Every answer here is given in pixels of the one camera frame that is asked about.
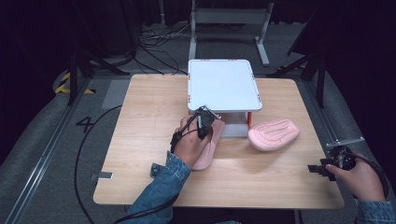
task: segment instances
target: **gray carpet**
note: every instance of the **gray carpet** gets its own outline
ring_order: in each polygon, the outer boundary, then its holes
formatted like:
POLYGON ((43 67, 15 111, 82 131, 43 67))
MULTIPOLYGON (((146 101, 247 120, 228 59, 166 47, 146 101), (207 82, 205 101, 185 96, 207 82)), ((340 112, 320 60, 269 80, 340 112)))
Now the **gray carpet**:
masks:
MULTIPOLYGON (((286 55, 297 34, 303 28, 302 24, 270 25, 264 40, 269 67, 263 67, 259 59, 253 39, 246 33, 253 33, 257 27, 244 27, 239 31, 230 31, 219 27, 206 27, 198 33, 197 55, 200 59, 247 59, 252 65, 255 75, 265 75, 275 72, 280 65, 286 65, 301 56, 286 55)), ((152 51, 164 63, 178 67, 186 72, 188 64, 190 39, 182 36, 163 44, 152 51)), ((136 59, 163 73, 175 73, 164 63, 151 57, 143 50, 139 50, 136 59)), ((120 67, 131 74, 156 73, 145 67, 140 67, 131 61, 120 67)), ((306 85, 298 78, 301 71, 292 71, 286 77, 296 80, 301 95, 303 96, 308 113, 311 116, 319 140, 323 147, 331 139, 323 126, 315 102, 308 97, 306 85)), ((120 109, 114 109, 104 115, 108 109, 122 104, 126 92, 128 77, 114 76, 106 70, 97 71, 97 75, 89 83, 89 89, 96 90, 95 94, 84 94, 76 106, 76 110, 66 124, 59 145, 51 158, 34 197, 21 214, 21 223, 89 223, 82 212, 74 190, 74 172, 79 154, 77 186, 81 201, 94 223, 111 223, 124 212, 124 207, 119 205, 103 206, 95 204, 92 195, 95 181, 90 180, 92 174, 100 172, 120 109), (98 123, 94 126, 88 137, 84 139, 84 126, 76 125, 79 121, 91 117, 91 122, 98 123)), ((0 167, 0 222, 4 223, 8 214, 18 200, 28 177, 33 172, 35 165, 56 129, 68 100, 67 94, 57 94, 37 117, 31 122, 17 145, 9 154, 7 160, 0 167)), ((354 139, 361 136, 361 132, 350 115, 343 97, 335 87, 329 76, 326 77, 324 104, 332 126, 340 140, 354 139)), ((367 145, 362 142, 351 145, 353 149, 361 151, 370 159, 375 159, 367 145)), ((303 221, 308 223, 352 223, 357 213, 352 196, 342 182, 338 181, 340 190, 346 201, 346 207, 341 210, 304 210, 303 221)), ((393 192, 389 199, 395 204, 393 192)))

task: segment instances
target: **jeans jacket sleeve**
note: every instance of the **jeans jacket sleeve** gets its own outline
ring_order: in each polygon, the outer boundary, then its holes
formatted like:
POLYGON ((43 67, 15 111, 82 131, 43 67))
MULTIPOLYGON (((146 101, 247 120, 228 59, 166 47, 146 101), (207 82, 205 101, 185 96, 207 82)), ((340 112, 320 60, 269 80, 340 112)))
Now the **jeans jacket sleeve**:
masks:
MULTIPOLYGON (((150 175, 154 180, 143 190, 126 216, 161 206, 177 196, 190 175, 189 166, 174 154, 167 152, 166 165, 153 163, 150 175)), ((172 220, 172 206, 153 214, 133 218, 124 223, 168 223, 172 220)))
POLYGON ((390 202, 358 201, 359 224, 395 223, 395 216, 390 202))

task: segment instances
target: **pink foam object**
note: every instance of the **pink foam object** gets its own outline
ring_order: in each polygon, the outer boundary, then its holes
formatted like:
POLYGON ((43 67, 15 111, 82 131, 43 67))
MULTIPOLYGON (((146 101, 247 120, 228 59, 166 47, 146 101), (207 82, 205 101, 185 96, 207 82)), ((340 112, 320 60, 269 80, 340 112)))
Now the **pink foam object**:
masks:
POLYGON ((273 151, 292 142, 300 130, 289 119, 278 119, 271 122, 255 124, 248 131, 248 139, 255 148, 261 151, 273 151))
POLYGON ((204 170, 207 168, 215 154, 216 144, 219 142, 222 132, 224 131, 225 123, 222 120, 215 119, 212 123, 213 135, 212 140, 206 145, 201 157, 192 166, 192 170, 204 170))

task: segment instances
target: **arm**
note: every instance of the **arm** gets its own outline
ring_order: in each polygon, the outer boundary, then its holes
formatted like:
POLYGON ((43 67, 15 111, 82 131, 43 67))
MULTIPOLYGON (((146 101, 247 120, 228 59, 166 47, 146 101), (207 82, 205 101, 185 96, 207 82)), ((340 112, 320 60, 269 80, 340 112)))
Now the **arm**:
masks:
POLYGON ((350 171, 333 165, 326 165, 326 169, 340 177, 358 198, 358 223, 395 223, 392 205, 386 202, 379 177, 369 164, 356 159, 350 171))
MULTIPOLYGON (((185 117, 180 122, 180 128, 187 124, 190 116, 185 117)), ((175 148, 175 154, 167 152, 166 164, 161 166, 152 164, 150 175, 154 180, 143 190, 134 204, 127 212, 127 216, 142 213, 153 208, 171 202, 180 193, 187 178, 190 175, 191 167, 196 163, 202 154, 207 143, 211 139, 209 134, 203 140, 199 139, 197 132, 197 122, 194 120, 183 132, 183 137, 179 140, 175 148)), ((172 219, 172 206, 141 217, 128 219, 122 223, 168 223, 172 219)))

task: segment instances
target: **hand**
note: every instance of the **hand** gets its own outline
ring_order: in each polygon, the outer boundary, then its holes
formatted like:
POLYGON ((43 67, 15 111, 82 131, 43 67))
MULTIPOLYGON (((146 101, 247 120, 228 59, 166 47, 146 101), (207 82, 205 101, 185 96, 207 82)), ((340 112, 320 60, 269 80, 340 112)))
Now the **hand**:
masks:
MULTIPOLYGON (((180 127, 176 128, 176 132, 182 129, 190 118, 191 116, 184 117, 180 121, 180 127)), ((198 137, 197 131, 197 118, 195 118, 189 127, 184 130, 184 136, 176 144, 174 152, 174 154, 183 160, 190 168, 198 161, 202 152, 204 151, 204 148, 212 139, 213 131, 209 132, 209 134, 203 140, 198 137)))
POLYGON ((356 159, 356 166, 346 171, 334 165, 326 165, 326 169, 340 177, 351 193, 362 201, 384 202, 384 191, 378 175, 366 162, 356 159))

